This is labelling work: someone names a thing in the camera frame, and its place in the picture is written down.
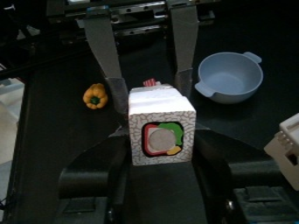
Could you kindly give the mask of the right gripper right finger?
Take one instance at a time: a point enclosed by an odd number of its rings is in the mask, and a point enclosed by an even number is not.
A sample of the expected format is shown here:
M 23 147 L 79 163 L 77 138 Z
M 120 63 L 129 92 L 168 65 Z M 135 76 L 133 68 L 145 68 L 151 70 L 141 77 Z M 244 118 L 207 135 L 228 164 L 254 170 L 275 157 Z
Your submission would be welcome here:
M 197 125 L 192 165 L 209 224 L 279 224 L 282 175 L 259 149 Z

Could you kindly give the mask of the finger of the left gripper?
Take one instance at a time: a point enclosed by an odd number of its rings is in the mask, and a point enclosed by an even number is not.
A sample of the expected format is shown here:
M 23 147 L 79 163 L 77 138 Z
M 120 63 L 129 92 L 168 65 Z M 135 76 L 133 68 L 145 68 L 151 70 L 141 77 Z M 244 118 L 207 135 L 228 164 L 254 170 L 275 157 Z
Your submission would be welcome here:
M 116 112 L 125 115 L 128 91 L 127 83 L 121 76 L 108 8 L 87 8 L 87 16 L 83 22 L 89 49 L 95 55 L 109 86 Z
M 199 19 L 192 0 L 167 0 L 172 23 L 175 86 L 188 97 L 192 91 L 192 60 L 197 41 Z

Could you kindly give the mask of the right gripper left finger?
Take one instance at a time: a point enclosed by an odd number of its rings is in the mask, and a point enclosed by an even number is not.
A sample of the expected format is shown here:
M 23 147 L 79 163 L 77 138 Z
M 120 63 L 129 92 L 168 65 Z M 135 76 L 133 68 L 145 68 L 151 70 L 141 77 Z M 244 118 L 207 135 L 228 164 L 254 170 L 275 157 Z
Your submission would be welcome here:
M 128 128 L 120 127 L 60 173 L 57 224 L 120 224 L 128 166 Z

